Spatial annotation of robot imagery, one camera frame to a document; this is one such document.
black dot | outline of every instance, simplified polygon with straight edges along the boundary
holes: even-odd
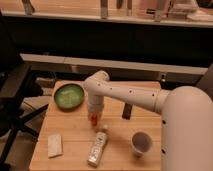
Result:
[[[164,125],[166,125],[166,121],[165,121],[165,120],[162,120],[162,123],[163,123]]]
[[[165,150],[163,150],[163,149],[161,150],[161,152],[162,152],[163,154],[166,154],[166,151],[165,151]]]

green plate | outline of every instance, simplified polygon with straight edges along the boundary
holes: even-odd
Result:
[[[84,90],[78,84],[65,84],[57,89],[54,100],[61,109],[73,109],[84,100]]]

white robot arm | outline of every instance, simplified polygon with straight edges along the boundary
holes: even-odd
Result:
[[[87,78],[84,88],[94,125],[103,110],[104,96],[162,114],[162,171],[213,170],[213,103],[202,90],[115,86],[104,71]]]
[[[169,91],[157,88],[112,85],[108,74],[104,71],[99,71],[87,78],[84,88],[88,91],[90,117],[102,112],[104,96],[161,113],[163,103],[169,94]]]

white cup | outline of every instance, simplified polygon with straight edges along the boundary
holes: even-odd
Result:
[[[147,153],[152,146],[151,137],[144,132],[137,132],[132,137],[132,150],[136,157]]]

black chair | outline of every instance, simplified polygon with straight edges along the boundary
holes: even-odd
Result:
[[[41,87],[35,82],[36,77],[36,72],[22,60],[15,48],[0,11],[0,136],[9,132],[0,156],[1,171],[10,169],[5,160],[18,131],[29,133],[34,137],[39,135],[25,123],[46,110],[47,105],[24,116],[21,109],[25,97],[43,94]]]

